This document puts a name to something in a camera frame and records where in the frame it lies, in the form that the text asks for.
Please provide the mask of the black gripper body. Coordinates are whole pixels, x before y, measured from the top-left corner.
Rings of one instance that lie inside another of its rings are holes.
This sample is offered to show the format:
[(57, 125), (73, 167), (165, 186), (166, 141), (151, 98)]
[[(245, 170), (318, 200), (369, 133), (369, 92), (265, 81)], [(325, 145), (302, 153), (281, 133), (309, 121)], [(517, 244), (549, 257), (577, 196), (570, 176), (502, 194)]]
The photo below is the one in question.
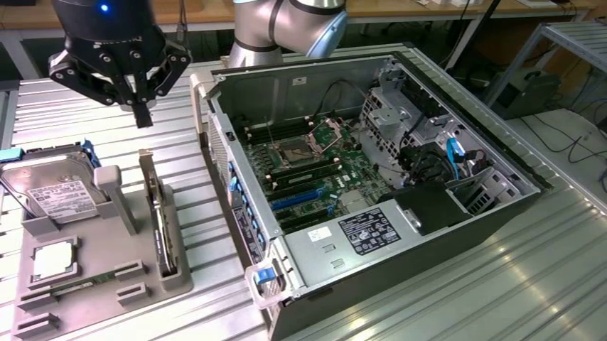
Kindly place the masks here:
[(158, 66), (165, 37), (155, 25), (151, 3), (137, 0), (51, 1), (65, 32), (65, 50), (89, 69), (107, 76), (109, 64), (121, 75), (134, 73), (130, 53), (142, 69)]

